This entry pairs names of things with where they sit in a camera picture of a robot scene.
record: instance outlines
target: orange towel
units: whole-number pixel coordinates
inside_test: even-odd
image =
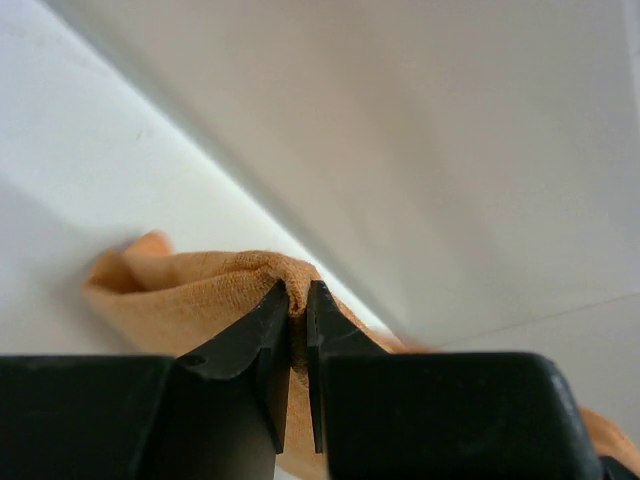
[[[287,286],[295,332],[309,285],[319,279],[312,265],[277,253],[172,254],[167,239],[153,232],[123,253],[99,258],[86,280],[85,294],[100,315],[142,350],[179,356],[247,314],[278,280]],[[378,338],[344,304],[337,299],[336,303],[387,351],[407,350]],[[311,433],[302,335],[293,335],[292,350],[285,453],[278,456],[278,464],[304,480],[323,479],[323,456],[314,452]],[[615,457],[640,475],[640,452],[627,436],[590,410],[582,413],[598,452]]]

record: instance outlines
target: cloth fold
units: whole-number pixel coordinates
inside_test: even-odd
[[[304,480],[315,480],[326,478],[326,473],[323,456],[314,451],[302,317],[309,285],[320,279],[313,265],[278,253],[173,254],[168,239],[152,232],[122,253],[101,256],[85,282],[84,293],[92,308],[141,350],[179,356],[246,315],[283,280],[292,318],[293,374],[285,453],[278,456],[278,464]],[[367,329],[335,300],[340,311],[385,350],[408,350]],[[598,452],[613,456],[640,475],[640,452],[629,438],[590,410],[582,409],[582,415]]]

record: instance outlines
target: fabric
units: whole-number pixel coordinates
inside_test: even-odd
[[[310,283],[319,279],[309,263],[277,253],[173,254],[164,235],[152,232],[122,253],[100,257],[84,291],[93,309],[140,349],[179,356],[247,314],[283,280],[293,319],[294,365],[285,453],[278,456],[278,464],[303,480],[315,480],[326,474],[323,456],[314,452],[302,317]],[[396,341],[379,338],[338,299],[336,303],[385,350],[408,351]],[[587,409],[582,414],[598,452],[613,456],[640,475],[640,452],[629,438],[600,415]]]

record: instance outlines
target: black plastic part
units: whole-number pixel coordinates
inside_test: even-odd
[[[638,476],[612,457],[600,457],[605,480],[639,480]]]
[[[0,358],[0,478],[271,480],[290,354],[278,283],[180,357]]]
[[[348,356],[323,362],[338,480],[598,480],[569,388],[532,354]]]
[[[383,355],[386,352],[338,309],[324,282],[311,282],[307,300],[309,402],[316,453],[323,452],[321,363],[327,355]]]

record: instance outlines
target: folded cloth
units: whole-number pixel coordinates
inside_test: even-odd
[[[324,459],[313,443],[302,324],[311,281],[320,280],[312,265],[263,251],[172,254],[166,237],[152,232],[122,253],[100,257],[84,291],[93,309],[140,349],[179,356],[250,312],[278,280],[286,284],[293,332],[285,451],[278,464],[304,480],[324,479]],[[388,352],[408,350],[371,332],[336,303]],[[590,410],[582,409],[582,415],[597,451],[640,475],[640,452],[629,438]]]

